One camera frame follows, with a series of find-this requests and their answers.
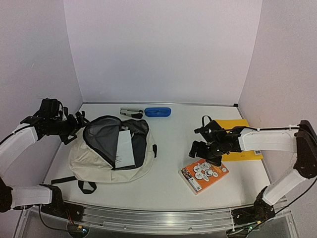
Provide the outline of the orange comic book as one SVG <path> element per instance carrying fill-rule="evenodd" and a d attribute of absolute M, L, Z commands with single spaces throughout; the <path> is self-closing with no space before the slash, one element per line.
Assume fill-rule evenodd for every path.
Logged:
<path fill-rule="evenodd" d="M 215 166 L 205 159 L 200 159 L 179 170 L 180 177 L 195 195 L 205 191 L 227 174 L 229 170 L 224 164 Z"/>

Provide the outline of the cream white backpack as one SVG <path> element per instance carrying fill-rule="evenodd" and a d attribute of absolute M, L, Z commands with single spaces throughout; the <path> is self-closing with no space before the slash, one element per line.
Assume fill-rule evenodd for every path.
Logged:
<path fill-rule="evenodd" d="M 118 136 L 130 130 L 135 166 L 115 168 Z M 121 120 L 115 116 L 102 116 L 80 131 L 69 155 L 69 168 L 73 175 L 53 179 L 52 185 L 77 181 L 83 194 L 92 194 L 97 185 L 127 183 L 146 175 L 157 157 L 158 147 L 148 123 L 144 119 Z"/>

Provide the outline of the palm leaf cover book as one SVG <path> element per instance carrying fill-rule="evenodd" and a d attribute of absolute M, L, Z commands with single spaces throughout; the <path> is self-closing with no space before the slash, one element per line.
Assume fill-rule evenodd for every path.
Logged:
<path fill-rule="evenodd" d="M 117 143 L 115 168 L 135 166 L 130 130 L 120 131 Z"/>

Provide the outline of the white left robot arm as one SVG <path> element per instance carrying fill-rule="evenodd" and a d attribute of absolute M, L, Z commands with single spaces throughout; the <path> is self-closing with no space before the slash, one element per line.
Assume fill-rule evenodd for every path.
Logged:
<path fill-rule="evenodd" d="M 44 136 L 59 136 L 65 145 L 77 138 L 76 133 L 87 126 L 89 121 L 85 112 L 75 115 L 57 112 L 37 111 L 26 117 L 20 125 L 0 142 L 0 177 L 4 177 L 13 162 L 30 146 Z M 9 186 L 0 180 L 0 211 L 27 209 L 34 205 L 47 205 L 57 216 L 66 212 L 66 204 L 62 200 L 61 190 L 54 185 Z"/>

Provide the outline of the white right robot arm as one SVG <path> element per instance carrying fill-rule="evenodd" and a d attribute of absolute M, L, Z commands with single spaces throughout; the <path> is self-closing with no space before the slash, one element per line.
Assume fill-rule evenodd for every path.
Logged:
<path fill-rule="evenodd" d="M 192 143 L 189 156 L 220 166 L 222 156 L 232 152 L 286 151 L 297 155 L 295 164 L 264 189 L 260 200 L 274 205 L 281 197 L 307 179 L 317 176 L 317 135 L 307 120 L 298 125 L 272 128 L 236 126 L 224 129 L 215 120 L 195 129 L 204 141 Z"/>

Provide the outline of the yellow paper folder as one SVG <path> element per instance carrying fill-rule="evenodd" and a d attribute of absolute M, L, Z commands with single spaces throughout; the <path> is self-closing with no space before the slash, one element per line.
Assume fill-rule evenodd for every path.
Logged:
<path fill-rule="evenodd" d="M 235 120 L 215 120 L 222 128 L 231 129 L 236 126 L 249 126 L 248 122 L 245 119 L 235 119 Z M 230 152 L 229 155 L 225 154 L 222 156 L 223 162 L 240 162 L 240 161 L 257 161 L 262 160 L 263 155 L 260 150 L 254 151 L 243 151 Z"/>

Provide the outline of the blue pencil case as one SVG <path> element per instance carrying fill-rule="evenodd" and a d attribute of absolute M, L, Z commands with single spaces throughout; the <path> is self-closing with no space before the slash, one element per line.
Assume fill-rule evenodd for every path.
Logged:
<path fill-rule="evenodd" d="M 149 118 L 165 118 L 171 115 L 169 107 L 149 107 L 144 110 L 145 116 Z"/>

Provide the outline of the silver stapler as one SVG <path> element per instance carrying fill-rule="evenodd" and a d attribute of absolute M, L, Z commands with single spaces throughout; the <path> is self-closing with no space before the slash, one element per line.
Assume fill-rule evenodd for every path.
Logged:
<path fill-rule="evenodd" d="M 134 119 L 141 119 L 144 115 L 144 110 L 135 108 L 120 108 L 120 114 Z"/>

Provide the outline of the aluminium front rail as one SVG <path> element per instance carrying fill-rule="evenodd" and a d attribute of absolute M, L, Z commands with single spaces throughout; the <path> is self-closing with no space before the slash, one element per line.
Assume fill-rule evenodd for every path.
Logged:
<path fill-rule="evenodd" d="M 57 218 L 64 218 L 71 225 L 103 228 L 109 231 L 136 234 L 183 235 L 226 231 L 234 237 L 244 237 L 260 231 L 264 222 L 251 221 L 245 208 L 209 209 L 192 211 L 145 211 L 116 209 L 97 206 L 82 206 L 62 200 L 42 205 L 40 211 Z"/>

